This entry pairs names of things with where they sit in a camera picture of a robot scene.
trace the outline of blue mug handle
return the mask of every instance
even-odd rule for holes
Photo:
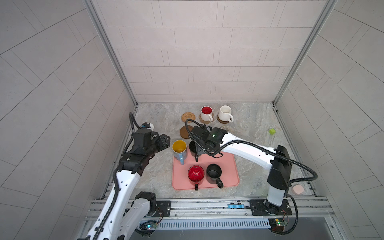
[[[180,158],[181,165],[184,165],[183,154],[179,153],[179,158]]]

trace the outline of marble countertop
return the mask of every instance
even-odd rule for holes
[[[285,146],[292,159],[295,159],[281,126],[275,116],[270,103],[228,103],[232,108],[234,122],[228,124],[219,123],[216,115],[223,103],[209,104],[214,110],[214,121],[208,126],[233,128],[233,134],[244,140],[254,142],[268,147]],[[136,113],[138,124],[150,122],[154,124],[155,131],[159,134],[165,133],[170,136],[171,144],[176,140],[184,140],[187,145],[190,139],[183,139],[179,130],[184,123],[181,115],[185,112],[192,112],[196,115],[196,121],[200,122],[200,109],[205,106],[197,104],[141,104]],[[276,133],[269,134],[268,130],[274,128]],[[254,162],[235,156],[237,171],[240,183],[236,187],[209,188],[195,190],[177,191],[172,188],[172,148],[159,152],[149,161],[148,166],[133,191],[132,196],[140,191],[154,192],[157,198],[193,198],[193,197],[247,197],[267,196],[268,171]],[[295,165],[292,167],[291,179],[303,177],[301,169]],[[300,183],[304,187],[302,195],[311,195],[310,186],[307,183]]]

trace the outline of tiled wall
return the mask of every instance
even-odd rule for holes
[[[0,1],[0,238],[74,238],[132,109],[80,0]]]
[[[94,0],[140,103],[274,100],[325,1]]]
[[[349,239],[384,239],[384,1],[339,0],[277,104]]]

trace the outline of pink tray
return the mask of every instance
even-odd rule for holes
[[[237,173],[237,167],[235,162],[235,156],[232,153],[223,152],[223,156],[220,158],[213,158],[207,154],[199,156],[199,162],[195,161],[195,157],[191,155],[189,148],[187,147],[188,156],[184,160],[184,165],[181,165],[180,161],[173,158],[173,173],[172,173],[172,187],[175,190],[189,190],[195,189],[195,186],[189,181],[188,170],[193,165],[199,165],[204,169],[204,179],[199,184],[199,189],[217,187],[216,184],[211,184],[207,181],[207,167],[209,164],[215,163],[221,167],[221,181],[224,187],[236,187],[239,185],[240,179]]]

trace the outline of mug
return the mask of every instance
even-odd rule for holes
[[[199,184],[204,179],[204,169],[199,165],[194,165],[188,170],[188,178],[190,182],[195,185],[195,190],[199,189]]]
[[[183,140],[177,140],[172,144],[173,156],[184,165],[187,158],[187,144]]]
[[[195,157],[196,162],[198,162],[199,155],[197,154],[196,143],[194,141],[189,143],[189,150],[191,151],[191,155]]]
[[[223,188],[224,184],[220,180],[221,176],[221,167],[217,164],[210,164],[207,167],[207,180],[211,184],[217,184],[219,188]]]
[[[201,108],[201,119],[203,121],[210,121],[212,122],[214,120],[213,118],[213,110],[209,106],[204,106]]]
[[[227,106],[227,105],[221,106],[220,112],[218,113],[218,117],[220,118],[221,121],[233,122],[233,116],[231,112],[232,112],[232,109],[230,106]]]

